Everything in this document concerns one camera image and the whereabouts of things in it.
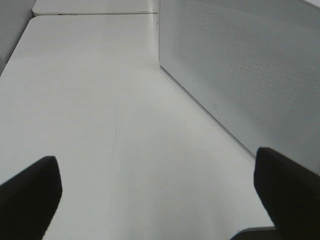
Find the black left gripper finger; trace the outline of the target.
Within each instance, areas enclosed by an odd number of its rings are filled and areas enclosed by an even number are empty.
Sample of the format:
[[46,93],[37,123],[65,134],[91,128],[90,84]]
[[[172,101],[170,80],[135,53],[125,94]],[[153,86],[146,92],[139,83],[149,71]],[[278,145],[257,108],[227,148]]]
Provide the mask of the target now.
[[34,162],[0,186],[0,238],[43,239],[63,193],[55,156]]

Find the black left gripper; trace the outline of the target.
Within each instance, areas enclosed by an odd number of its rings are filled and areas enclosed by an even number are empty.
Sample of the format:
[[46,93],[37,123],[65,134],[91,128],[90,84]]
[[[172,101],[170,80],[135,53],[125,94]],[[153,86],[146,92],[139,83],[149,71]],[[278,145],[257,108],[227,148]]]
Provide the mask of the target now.
[[254,188],[275,227],[252,227],[231,240],[318,240],[320,177],[269,147],[256,153]]

